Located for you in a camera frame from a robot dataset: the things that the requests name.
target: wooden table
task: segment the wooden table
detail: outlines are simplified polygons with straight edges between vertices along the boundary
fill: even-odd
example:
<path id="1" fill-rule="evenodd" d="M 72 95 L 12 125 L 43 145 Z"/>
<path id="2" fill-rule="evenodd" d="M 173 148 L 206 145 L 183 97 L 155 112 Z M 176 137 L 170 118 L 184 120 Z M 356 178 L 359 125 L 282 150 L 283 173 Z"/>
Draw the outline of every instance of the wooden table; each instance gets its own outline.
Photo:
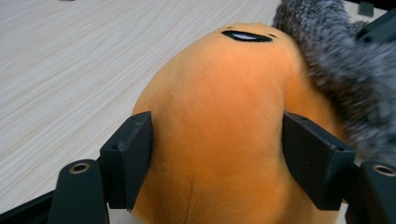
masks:
<path id="1" fill-rule="evenodd" d="M 0 213 L 54 189 L 69 162 L 97 159 L 171 57 L 220 26 L 270 24 L 278 3 L 0 1 Z"/>

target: orange plush toy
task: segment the orange plush toy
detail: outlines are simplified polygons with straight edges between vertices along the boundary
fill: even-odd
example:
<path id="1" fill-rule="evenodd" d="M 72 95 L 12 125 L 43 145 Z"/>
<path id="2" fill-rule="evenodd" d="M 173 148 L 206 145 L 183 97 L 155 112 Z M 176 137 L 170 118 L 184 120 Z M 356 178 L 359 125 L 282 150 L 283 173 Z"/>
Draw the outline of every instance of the orange plush toy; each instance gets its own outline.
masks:
<path id="1" fill-rule="evenodd" d="M 331 101 L 311 84 L 293 39 L 233 24 L 181 51 L 141 93 L 151 165 L 134 213 L 147 223 L 333 223 L 291 177 L 284 111 L 343 139 Z"/>

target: furry object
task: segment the furry object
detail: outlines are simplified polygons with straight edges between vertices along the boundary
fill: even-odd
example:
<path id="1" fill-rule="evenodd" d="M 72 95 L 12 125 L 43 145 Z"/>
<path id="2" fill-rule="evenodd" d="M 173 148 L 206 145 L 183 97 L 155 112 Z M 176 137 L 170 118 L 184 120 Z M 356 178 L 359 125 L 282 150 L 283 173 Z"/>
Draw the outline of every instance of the furry object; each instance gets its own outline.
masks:
<path id="1" fill-rule="evenodd" d="M 396 165 L 396 44 L 360 44 L 341 0 L 283 0 L 273 26 L 298 44 L 314 85 L 334 102 L 349 144 Z"/>

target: gray fur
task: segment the gray fur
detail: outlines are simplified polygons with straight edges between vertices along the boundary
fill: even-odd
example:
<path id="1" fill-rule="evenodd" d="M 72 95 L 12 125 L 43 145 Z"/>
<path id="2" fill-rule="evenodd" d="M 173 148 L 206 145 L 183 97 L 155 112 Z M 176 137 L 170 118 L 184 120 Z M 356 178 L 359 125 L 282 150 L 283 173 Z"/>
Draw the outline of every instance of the gray fur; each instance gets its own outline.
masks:
<path id="1" fill-rule="evenodd" d="M 364 24 L 341 0 L 283 0 L 273 26 L 296 40 L 358 155 L 396 166 L 396 44 L 357 43 Z"/>

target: light wood grain surface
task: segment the light wood grain surface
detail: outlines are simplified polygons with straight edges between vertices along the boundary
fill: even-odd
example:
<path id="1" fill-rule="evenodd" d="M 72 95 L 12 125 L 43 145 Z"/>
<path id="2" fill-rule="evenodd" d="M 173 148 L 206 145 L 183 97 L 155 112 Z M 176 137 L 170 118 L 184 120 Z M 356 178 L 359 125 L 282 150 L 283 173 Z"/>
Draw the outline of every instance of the light wood grain surface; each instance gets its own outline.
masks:
<path id="1" fill-rule="evenodd" d="M 54 189 L 69 162 L 97 159 L 172 56 L 229 23 L 270 24 L 278 3 L 0 1 L 0 213 Z M 353 21 L 374 19 L 346 9 Z"/>

